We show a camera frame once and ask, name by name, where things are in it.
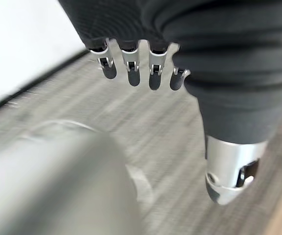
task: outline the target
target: gray cylinder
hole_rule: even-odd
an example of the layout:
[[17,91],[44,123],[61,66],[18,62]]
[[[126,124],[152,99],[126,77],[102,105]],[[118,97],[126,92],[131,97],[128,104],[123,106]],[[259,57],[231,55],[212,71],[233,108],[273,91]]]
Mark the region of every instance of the gray cylinder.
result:
[[107,134],[51,121],[0,152],[0,235],[139,235],[124,154]]

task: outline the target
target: gray carpet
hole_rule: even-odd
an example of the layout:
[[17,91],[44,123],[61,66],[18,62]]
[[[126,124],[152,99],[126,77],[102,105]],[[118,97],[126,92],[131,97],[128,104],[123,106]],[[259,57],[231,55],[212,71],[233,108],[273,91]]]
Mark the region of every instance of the gray carpet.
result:
[[141,84],[128,84],[117,45],[118,75],[103,77],[91,55],[56,73],[0,109],[0,147],[44,120],[66,118],[111,132],[153,188],[142,205],[149,235],[262,234],[282,194],[282,125],[255,183],[228,206],[215,205],[204,185],[204,143],[196,99],[169,88],[171,54],[158,91],[148,87],[148,50],[141,44]]

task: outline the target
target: robotic hand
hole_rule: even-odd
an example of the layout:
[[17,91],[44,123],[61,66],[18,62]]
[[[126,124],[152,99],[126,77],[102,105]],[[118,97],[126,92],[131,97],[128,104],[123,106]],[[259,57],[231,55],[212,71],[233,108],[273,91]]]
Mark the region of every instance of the robotic hand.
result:
[[150,45],[156,90],[169,43],[170,86],[197,97],[205,131],[209,196],[227,204],[255,178],[282,115],[282,0],[60,0],[104,75],[116,67],[107,38],[122,50],[129,82],[140,82],[138,41]]

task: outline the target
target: black fingertip pad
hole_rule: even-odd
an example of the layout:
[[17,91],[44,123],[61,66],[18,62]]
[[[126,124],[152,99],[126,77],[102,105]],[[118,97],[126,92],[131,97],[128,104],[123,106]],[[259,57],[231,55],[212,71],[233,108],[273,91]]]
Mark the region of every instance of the black fingertip pad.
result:
[[160,87],[160,80],[161,80],[161,75],[158,75],[158,73],[154,72],[153,75],[150,74],[150,80],[149,80],[149,85],[150,89],[155,91]]
[[117,69],[116,69],[115,64],[112,64],[111,67],[105,66],[103,68],[103,73],[104,73],[106,78],[114,79],[117,75]]
[[171,75],[171,79],[170,79],[170,88],[173,91],[177,91],[181,88],[183,82],[184,82],[184,76],[182,73],[179,73],[177,75],[175,75],[174,73],[172,73]]
[[134,71],[131,70],[128,72],[128,80],[131,86],[136,87],[137,85],[140,84],[140,70]]

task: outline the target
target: white wall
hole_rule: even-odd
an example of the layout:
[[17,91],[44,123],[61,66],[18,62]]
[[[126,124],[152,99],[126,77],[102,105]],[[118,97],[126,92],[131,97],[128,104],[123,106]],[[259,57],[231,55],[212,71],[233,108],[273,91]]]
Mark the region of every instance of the white wall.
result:
[[56,0],[0,0],[0,100],[84,48]]

